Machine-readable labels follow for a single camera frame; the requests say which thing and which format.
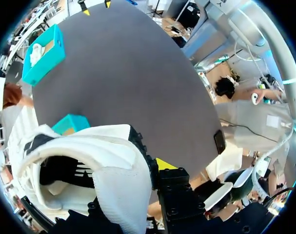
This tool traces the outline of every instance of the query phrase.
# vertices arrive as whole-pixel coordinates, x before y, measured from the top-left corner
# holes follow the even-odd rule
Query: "white towel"
[[[210,180],[215,181],[227,171],[239,170],[242,166],[242,154],[242,148],[226,142],[226,149],[206,167]]]
[[[40,60],[44,51],[45,51],[45,47],[42,47],[40,44],[35,43],[33,45],[33,51],[30,54],[31,67],[33,67]]]

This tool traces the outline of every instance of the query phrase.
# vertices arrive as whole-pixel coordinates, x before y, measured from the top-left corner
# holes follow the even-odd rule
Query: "person's hand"
[[[264,97],[266,97],[266,95],[268,94],[268,91],[271,91],[269,89],[253,89],[251,91],[251,96],[253,93],[256,93],[258,95],[257,100],[256,100],[256,104],[259,104]]]

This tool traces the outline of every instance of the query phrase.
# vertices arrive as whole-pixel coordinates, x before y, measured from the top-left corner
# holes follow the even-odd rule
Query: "desk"
[[[5,66],[3,67],[4,70],[7,69],[9,63],[11,62],[11,60],[13,59],[13,57],[15,56],[16,52],[20,49],[20,47],[22,46],[22,44],[24,43],[24,41],[32,34],[32,32],[39,27],[45,20],[45,17],[50,14],[52,11],[48,10],[46,11],[44,14],[42,14],[41,17],[39,17],[37,19],[37,21],[23,34],[23,36],[20,38],[20,40],[17,42],[16,46],[12,49],[12,51],[10,52],[10,55],[7,59],[7,62],[5,64]]]
[[[58,25],[66,58],[33,88],[39,124],[52,127],[68,113],[91,126],[131,124],[152,157],[197,176],[217,156],[213,135],[221,125],[193,66],[128,2],[89,12]]]
[[[36,15],[34,17],[32,17],[30,19],[30,21],[28,21],[25,25],[24,28],[22,29],[22,31],[20,32],[20,36],[22,36],[22,34],[30,27],[32,26],[32,24],[36,21],[36,19],[38,17],[40,17],[43,13],[43,11],[46,9],[46,7],[50,7],[50,3],[52,2],[52,0],[50,0],[48,3],[46,3],[39,11],[36,12]]]

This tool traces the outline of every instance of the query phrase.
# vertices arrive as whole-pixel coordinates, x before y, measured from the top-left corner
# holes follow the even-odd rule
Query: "cardboard box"
[[[74,131],[74,128],[69,128],[68,130],[66,130],[62,136],[68,136],[68,135],[71,135],[73,134],[75,131]]]
[[[43,56],[52,48],[54,47],[54,40],[51,40],[46,46],[45,46],[45,51],[44,51],[44,54]]]

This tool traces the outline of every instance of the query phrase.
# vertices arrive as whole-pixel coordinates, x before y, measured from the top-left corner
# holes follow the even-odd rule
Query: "black cable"
[[[279,196],[280,194],[282,194],[282,193],[285,193],[285,192],[288,192],[288,191],[291,191],[291,190],[293,190],[294,188],[293,187],[290,187],[290,188],[286,188],[286,189],[284,189],[284,190],[281,190],[279,193],[276,193],[275,195],[273,195],[265,204],[263,204],[264,205],[264,207],[266,207],[266,208],[268,208],[270,205],[271,205],[271,203],[273,202],[273,200],[277,197],[277,196]]]
[[[256,133],[256,132],[252,131],[252,130],[251,130],[249,127],[247,127],[247,126],[239,125],[239,124],[234,124],[234,123],[228,122],[228,121],[226,121],[226,120],[224,120],[224,119],[222,119],[222,118],[220,118],[219,120],[222,120],[222,121],[225,121],[226,123],[231,124],[232,127],[236,127],[236,126],[238,126],[238,127],[244,127],[244,128],[246,128],[246,129],[248,129],[251,133],[253,133],[253,134],[255,134],[255,135],[259,136],[259,137],[263,137],[263,138],[265,138],[265,139],[267,139],[267,140],[271,140],[271,141],[273,141],[273,142],[278,143],[276,140],[272,140],[272,139],[270,139],[270,138],[268,138],[268,137],[266,137],[266,136],[263,136],[263,135],[261,135],[261,134],[258,134],[258,133]]]

